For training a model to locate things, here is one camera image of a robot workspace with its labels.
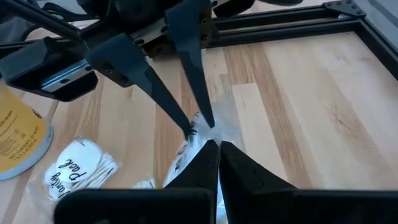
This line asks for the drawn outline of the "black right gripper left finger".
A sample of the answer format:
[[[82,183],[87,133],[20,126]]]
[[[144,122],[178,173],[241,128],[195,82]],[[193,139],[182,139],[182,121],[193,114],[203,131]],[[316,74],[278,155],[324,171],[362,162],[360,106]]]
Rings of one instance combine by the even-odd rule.
[[[220,152],[209,140],[188,166],[165,188],[177,192],[168,203],[164,223],[215,223]]]

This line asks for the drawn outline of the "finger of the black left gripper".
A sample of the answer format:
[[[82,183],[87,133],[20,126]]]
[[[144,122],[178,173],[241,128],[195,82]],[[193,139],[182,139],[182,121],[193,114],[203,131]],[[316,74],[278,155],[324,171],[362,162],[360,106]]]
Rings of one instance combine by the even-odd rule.
[[[180,127],[190,134],[190,122],[171,92],[148,64],[142,50],[126,34],[116,35],[85,54],[88,63],[104,75],[120,74],[138,86]]]
[[[183,65],[197,105],[209,127],[215,126],[201,60],[200,13],[210,10],[209,1],[182,1],[165,11],[169,36]]]

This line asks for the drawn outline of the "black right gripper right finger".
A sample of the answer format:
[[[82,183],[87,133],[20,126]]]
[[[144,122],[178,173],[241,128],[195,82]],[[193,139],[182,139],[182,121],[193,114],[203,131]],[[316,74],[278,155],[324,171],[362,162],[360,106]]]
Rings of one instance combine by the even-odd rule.
[[[291,221],[296,187],[231,142],[221,143],[220,183],[229,223]]]

